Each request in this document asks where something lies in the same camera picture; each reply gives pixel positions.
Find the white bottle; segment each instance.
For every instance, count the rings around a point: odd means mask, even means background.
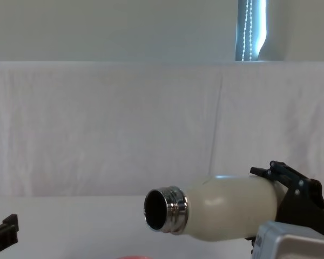
[[[210,176],[184,192],[175,186],[150,191],[144,215],[154,231],[203,241],[246,238],[275,220],[284,194],[281,185],[258,176]]]

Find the table surface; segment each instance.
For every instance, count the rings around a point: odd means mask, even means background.
[[[246,240],[202,242],[150,231],[143,196],[0,197],[0,223],[18,214],[19,242],[0,253],[18,259],[249,258]]]

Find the black clamp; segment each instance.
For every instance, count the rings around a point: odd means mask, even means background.
[[[250,173],[277,181],[288,188],[278,207],[275,221],[310,227],[324,235],[324,198],[319,181],[307,178],[285,163],[276,161],[270,162],[268,170],[252,167]]]
[[[18,216],[12,214],[0,225],[0,252],[18,242]]]

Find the white cloth backdrop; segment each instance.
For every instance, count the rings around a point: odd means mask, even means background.
[[[324,186],[324,63],[0,63],[0,196],[144,195],[272,159]]]

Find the threaded bottle opening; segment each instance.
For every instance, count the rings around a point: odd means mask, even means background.
[[[145,198],[144,215],[152,230],[181,234],[188,219],[187,198],[175,186],[152,190]]]
[[[167,203],[162,193],[152,190],[144,202],[145,221],[153,230],[160,230],[167,221]]]

